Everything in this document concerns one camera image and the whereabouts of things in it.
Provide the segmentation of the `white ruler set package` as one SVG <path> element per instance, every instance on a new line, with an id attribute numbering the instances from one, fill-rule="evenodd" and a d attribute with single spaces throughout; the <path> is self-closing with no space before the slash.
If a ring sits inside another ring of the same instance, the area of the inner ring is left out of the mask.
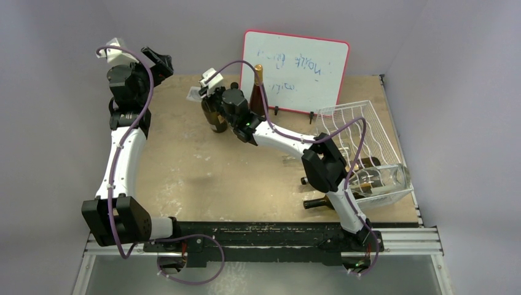
<path id="1" fill-rule="evenodd" d="M 200 90 L 201 90 L 200 87 L 191 87 L 186 96 L 186 100 L 194 101 L 194 102 L 201 102 L 202 98 L 199 94 Z"/>

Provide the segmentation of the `brown wine bottle gold cap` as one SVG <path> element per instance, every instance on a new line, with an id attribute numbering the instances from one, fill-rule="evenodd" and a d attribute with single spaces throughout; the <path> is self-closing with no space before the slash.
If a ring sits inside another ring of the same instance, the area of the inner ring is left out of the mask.
<path id="1" fill-rule="evenodd" d="M 255 65 L 254 71 L 255 76 L 249 99 L 249 108 L 258 116 L 265 116 L 264 101 L 262 99 L 263 66 L 261 64 Z"/>

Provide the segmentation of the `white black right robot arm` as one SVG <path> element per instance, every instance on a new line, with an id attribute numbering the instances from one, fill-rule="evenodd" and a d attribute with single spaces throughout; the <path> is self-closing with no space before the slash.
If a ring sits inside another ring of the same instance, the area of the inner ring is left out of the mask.
<path id="1" fill-rule="evenodd" d="M 347 161 L 331 136 L 322 133 L 314 137 L 271 124 L 250 110 L 237 87 L 202 87 L 198 94 L 242 142 L 275 148 L 300 159 L 308 184 L 324 193 L 338 214 L 347 246 L 360 250 L 368 244 L 372 229 L 348 187 L 352 170 L 347 169 Z"/>

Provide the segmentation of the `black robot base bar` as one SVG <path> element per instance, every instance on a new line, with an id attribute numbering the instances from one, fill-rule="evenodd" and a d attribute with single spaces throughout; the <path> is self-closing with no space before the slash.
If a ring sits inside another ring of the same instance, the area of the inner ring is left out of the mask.
<path id="1" fill-rule="evenodd" d="M 184 253 L 188 267 L 208 262 L 315 262 L 366 269 L 370 255 L 383 251 L 379 231 L 360 245 L 338 222 L 180 221 L 180 242 L 146 243 L 146 252 Z"/>

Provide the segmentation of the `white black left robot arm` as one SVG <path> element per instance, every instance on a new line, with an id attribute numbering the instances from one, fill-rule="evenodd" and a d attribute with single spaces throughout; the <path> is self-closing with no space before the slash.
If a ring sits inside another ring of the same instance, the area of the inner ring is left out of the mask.
<path id="1" fill-rule="evenodd" d="M 96 51 L 111 66 L 107 73 L 112 93 L 111 150 L 100 188 L 94 199 L 83 202 L 81 213 L 100 246 L 159 240 L 167 251 L 176 251 L 183 243 L 176 219 L 153 218 L 135 199 L 139 159 L 151 125 L 149 105 L 154 87 L 174 73 L 169 55 L 148 47 L 141 51 L 152 66 L 115 43 Z"/>

